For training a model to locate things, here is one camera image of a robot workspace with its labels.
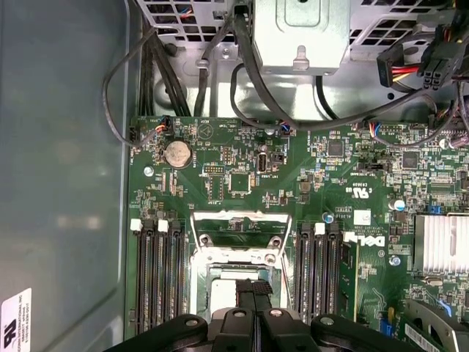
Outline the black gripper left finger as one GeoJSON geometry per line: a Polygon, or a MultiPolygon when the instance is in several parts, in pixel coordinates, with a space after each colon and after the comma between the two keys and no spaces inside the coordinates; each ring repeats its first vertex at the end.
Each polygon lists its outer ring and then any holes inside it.
{"type": "Polygon", "coordinates": [[[110,351],[251,351],[254,341],[254,309],[245,298],[254,293],[250,279],[236,281],[237,306],[226,309],[221,319],[207,322],[185,314],[125,340],[110,351]]]}

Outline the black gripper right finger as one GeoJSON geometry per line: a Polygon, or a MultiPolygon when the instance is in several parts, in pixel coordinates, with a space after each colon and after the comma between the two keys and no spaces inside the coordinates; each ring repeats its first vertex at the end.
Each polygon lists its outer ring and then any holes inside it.
{"type": "Polygon", "coordinates": [[[407,342],[385,336],[338,315],[320,315],[310,322],[272,306],[273,289],[269,282],[254,282],[256,308],[261,314],[261,328],[267,342],[263,351],[418,351],[407,342]]]}

